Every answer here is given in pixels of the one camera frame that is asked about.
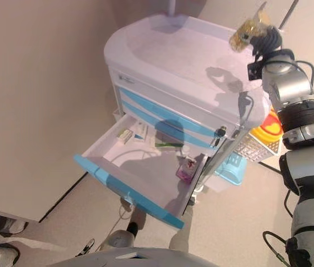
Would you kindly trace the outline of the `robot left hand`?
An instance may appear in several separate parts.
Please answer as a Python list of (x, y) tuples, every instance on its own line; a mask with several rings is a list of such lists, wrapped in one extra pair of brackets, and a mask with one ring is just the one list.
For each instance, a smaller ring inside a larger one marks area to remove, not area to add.
[(91, 239), (84, 246), (84, 248), (76, 255), (76, 257), (88, 254), (91, 251), (91, 249), (93, 248), (94, 244), (95, 244), (95, 239)]

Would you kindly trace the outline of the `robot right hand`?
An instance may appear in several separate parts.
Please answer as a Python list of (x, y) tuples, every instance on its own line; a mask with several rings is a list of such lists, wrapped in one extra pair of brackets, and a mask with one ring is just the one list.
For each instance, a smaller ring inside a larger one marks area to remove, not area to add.
[(282, 46), (282, 36), (278, 28), (274, 26), (268, 26), (256, 36), (244, 34), (243, 39), (253, 47), (252, 55), (255, 61)]

